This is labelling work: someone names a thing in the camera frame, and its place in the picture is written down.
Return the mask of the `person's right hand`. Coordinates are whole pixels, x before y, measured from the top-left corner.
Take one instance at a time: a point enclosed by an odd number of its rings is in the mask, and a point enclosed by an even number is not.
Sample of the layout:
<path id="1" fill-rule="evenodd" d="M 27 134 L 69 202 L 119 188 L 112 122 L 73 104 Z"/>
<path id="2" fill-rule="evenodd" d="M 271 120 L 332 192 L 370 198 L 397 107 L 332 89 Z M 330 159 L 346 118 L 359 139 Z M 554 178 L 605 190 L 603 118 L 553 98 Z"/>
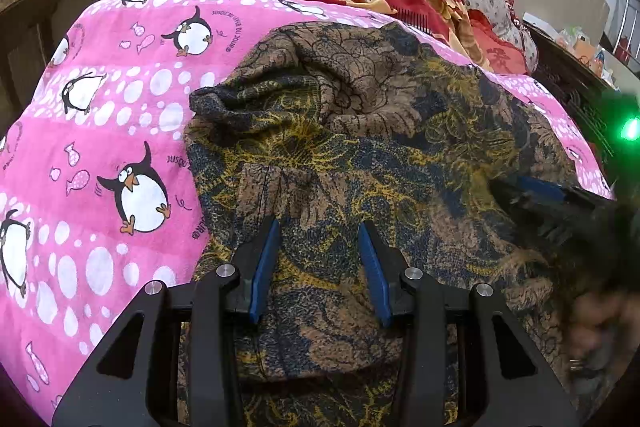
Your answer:
<path id="1" fill-rule="evenodd" d="M 574 295 L 564 338 L 572 394 L 582 398 L 610 390 L 639 348 L 639 294 L 583 291 Z"/>

